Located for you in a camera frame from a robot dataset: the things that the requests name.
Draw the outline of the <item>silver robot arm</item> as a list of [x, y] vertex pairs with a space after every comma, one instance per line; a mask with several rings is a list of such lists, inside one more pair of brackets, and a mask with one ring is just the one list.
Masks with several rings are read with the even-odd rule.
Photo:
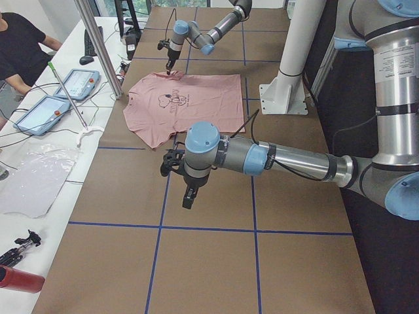
[[171, 74], [176, 61], [179, 59], [186, 40], [203, 54], [209, 55], [213, 52], [218, 41], [237, 24], [249, 18], [253, 6], [252, 0], [236, 0], [230, 1], [230, 3], [234, 7], [233, 10], [205, 34], [201, 32], [196, 21], [175, 21], [172, 36], [169, 39], [160, 40], [158, 43], [159, 50], [168, 49], [168, 62], [166, 64], [168, 75]]
[[418, 219], [418, 2], [340, 1], [336, 41], [374, 53], [378, 153], [334, 156], [243, 137], [221, 135], [209, 122], [193, 124], [181, 161], [191, 208], [212, 167], [246, 175], [284, 169], [333, 182], [407, 220]]

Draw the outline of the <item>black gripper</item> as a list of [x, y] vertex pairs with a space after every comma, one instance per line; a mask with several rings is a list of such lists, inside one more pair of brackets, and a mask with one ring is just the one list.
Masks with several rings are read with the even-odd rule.
[[179, 52], [171, 48], [168, 49], [168, 62], [166, 64], [166, 74], [170, 75], [170, 68], [174, 67], [176, 61], [179, 59]]
[[206, 175], [205, 177], [191, 177], [190, 175], [184, 175], [183, 180], [187, 184], [187, 189], [185, 191], [185, 194], [183, 196], [183, 202], [182, 206], [186, 209], [191, 209], [192, 205], [194, 203], [195, 198], [198, 194], [198, 189], [200, 187], [203, 187], [209, 179], [209, 175]]

